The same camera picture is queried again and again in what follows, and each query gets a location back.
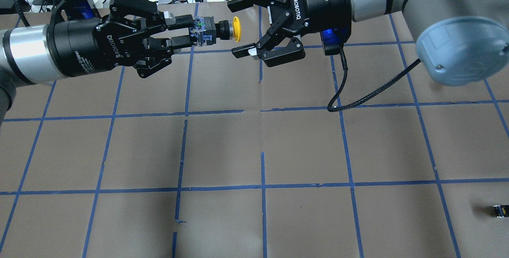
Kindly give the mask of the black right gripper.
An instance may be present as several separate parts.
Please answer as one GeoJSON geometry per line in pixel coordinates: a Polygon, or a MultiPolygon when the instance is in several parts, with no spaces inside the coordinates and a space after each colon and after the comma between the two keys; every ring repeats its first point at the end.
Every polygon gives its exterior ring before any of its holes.
{"type": "Polygon", "coordinates": [[[238,12],[253,6],[267,8],[270,26],[257,43],[231,49],[235,58],[261,59],[273,67],[303,59],[305,35],[352,25],[350,0],[230,0],[238,12]]]}

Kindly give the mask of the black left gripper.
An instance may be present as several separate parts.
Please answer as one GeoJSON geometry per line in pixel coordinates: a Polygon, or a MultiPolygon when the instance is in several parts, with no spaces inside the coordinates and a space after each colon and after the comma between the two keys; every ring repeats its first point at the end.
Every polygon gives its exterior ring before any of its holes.
{"type": "Polygon", "coordinates": [[[53,10],[49,25],[50,51],[58,69],[67,77],[111,71],[132,66],[147,78],[171,64],[171,56],[182,48],[198,45],[189,35],[153,38],[160,32],[194,27],[192,15],[175,16],[158,10],[155,2],[141,9],[109,1],[109,14],[91,18],[64,19],[68,3],[53,10]]]}

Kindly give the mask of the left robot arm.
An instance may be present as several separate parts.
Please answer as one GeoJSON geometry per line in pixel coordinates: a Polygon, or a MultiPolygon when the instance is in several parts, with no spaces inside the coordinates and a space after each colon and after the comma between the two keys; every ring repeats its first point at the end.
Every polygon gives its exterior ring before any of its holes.
{"type": "Polygon", "coordinates": [[[1,31],[1,119],[18,87],[132,66],[147,78],[171,64],[176,50],[196,42],[190,35],[153,38],[193,28],[192,15],[161,12],[148,0],[110,0],[100,17],[92,0],[62,0],[49,24],[1,31]]]}

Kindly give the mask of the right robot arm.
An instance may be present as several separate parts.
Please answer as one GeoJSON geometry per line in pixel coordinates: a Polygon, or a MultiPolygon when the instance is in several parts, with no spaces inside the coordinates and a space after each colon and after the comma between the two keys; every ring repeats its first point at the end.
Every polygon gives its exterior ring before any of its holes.
{"type": "Polygon", "coordinates": [[[231,12],[268,9],[271,26],[256,43],[233,48],[273,67],[303,59],[300,41],[319,33],[326,55],[336,55],[352,22],[402,12],[416,54],[431,79],[462,86],[484,80],[508,65],[509,0],[232,0],[231,12]]]}

